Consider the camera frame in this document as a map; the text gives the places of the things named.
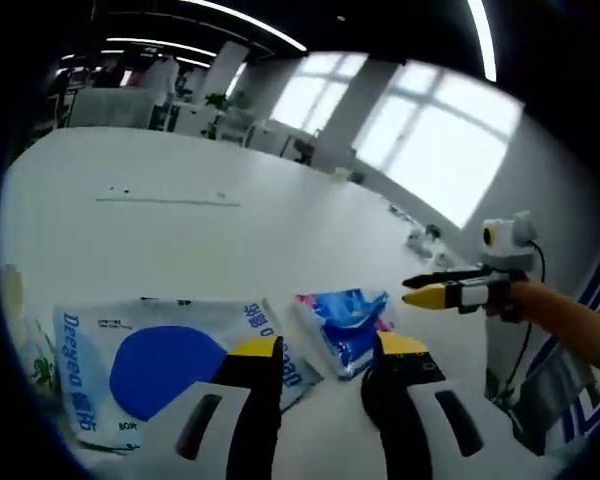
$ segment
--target blue circle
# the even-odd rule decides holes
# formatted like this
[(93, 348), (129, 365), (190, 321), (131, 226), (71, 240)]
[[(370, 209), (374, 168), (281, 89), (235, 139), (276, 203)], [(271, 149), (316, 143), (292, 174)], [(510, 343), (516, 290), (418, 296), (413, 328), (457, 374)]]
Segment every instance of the blue circle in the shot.
[(109, 388), (125, 412), (146, 421), (194, 382), (210, 381), (226, 355), (211, 337), (193, 328), (145, 328), (118, 348)]

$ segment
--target tabletop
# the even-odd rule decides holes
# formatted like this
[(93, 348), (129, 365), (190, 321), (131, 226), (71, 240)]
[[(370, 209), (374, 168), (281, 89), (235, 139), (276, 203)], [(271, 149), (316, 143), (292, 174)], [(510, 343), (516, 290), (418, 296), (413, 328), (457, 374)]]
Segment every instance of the tabletop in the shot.
[[(239, 206), (102, 202), (222, 195)], [(408, 224), (379, 195), (288, 160), (211, 140), (124, 128), (56, 130), (9, 169), (0, 265), (24, 277), (25, 303), (51, 331), (54, 305), (139, 296), (266, 297), (299, 332), (293, 295), (385, 289), (397, 330), (422, 340), (447, 378), (484, 388), (484, 315), (399, 303), (403, 279), (427, 267), (405, 246)], [(359, 396), (299, 333), (325, 377), (282, 417), (274, 478), (384, 478), (378, 432)]]

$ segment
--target cable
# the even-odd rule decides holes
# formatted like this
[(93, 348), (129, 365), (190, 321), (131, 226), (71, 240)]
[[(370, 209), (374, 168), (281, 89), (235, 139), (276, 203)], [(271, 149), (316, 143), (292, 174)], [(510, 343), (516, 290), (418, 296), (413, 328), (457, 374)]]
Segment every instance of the cable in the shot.
[[(540, 255), (540, 264), (542, 267), (542, 270), (540, 273), (540, 281), (542, 283), (544, 283), (544, 279), (547, 274), (547, 263), (544, 258), (544, 252), (542, 251), (542, 249), (536, 242), (531, 241), (530, 243), (533, 246), (533, 248), (535, 249), (535, 251), (538, 252), (538, 254)], [(522, 357), (524, 357), (524, 353), (527, 351), (527, 347), (529, 346), (529, 338), (531, 337), (531, 328), (532, 327), (533, 327), (533, 324), (531, 322), (529, 322), (529, 325), (527, 326), (527, 332), (525, 333), (524, 340), (522, 342), (522, 348), (520, 349), (520, 353), (518, 354), (518, 359), (516, 360), (513, 370), (511, 371), (511, 375), (509, 375), (509, 378), (507, 379), (506, 383), (504, 384), (504, 390), (502, 390), (502, 393), (507, 392), (509, 390), (509, 387), (511, 386), (511, 382), (513, 382), (513, 379), (516, 376), (516, 373), (518, 372), (518, 367), (520, 366)]]

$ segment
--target blue and white package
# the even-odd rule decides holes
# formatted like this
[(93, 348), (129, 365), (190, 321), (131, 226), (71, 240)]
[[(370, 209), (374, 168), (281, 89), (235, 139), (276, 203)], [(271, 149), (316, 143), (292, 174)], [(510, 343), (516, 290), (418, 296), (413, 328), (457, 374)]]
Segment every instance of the blue and white package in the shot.
[(387, 292), (356, 288), (296, 295), (295, 308), (338, 377), (350, 380), (371, 362), (376, 331), (395, 328), (388, 299)]
[[(113, 450), (140, 447), (145, 421), (191, 383), (210, 380), (226, 352), (280, 332), (266, 300), (143, 298), (56, 307), (53, 320), (70, 428), (77, 440)], [(287, 339), (283, 348), (285, 410), (322, 377)]]

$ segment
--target white table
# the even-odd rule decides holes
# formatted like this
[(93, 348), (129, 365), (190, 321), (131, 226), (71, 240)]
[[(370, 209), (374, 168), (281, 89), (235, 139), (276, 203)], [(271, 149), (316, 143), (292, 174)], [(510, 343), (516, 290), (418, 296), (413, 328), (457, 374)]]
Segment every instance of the white table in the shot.
[[(184, 194), (215, 189), (241, 207), (107, 203), (114, 187)], [(298, 292), (368, 286), (393, 298), (398, 330), (424, 341), (447, 378), (484, 386), (484, 316), (400, 304), (423, 270), (407, 224), (357, 185), (281, 158), (181, 135), (123, 128), (56, 130), (9, 169), (0, 263), (24, 275), (30, 308), (137, 298), (270, 299), (286, 331)], [(384, 453), (360, 402), (360, 377), (325, 381), (283, 416), (274, 478), (384, 478)]]

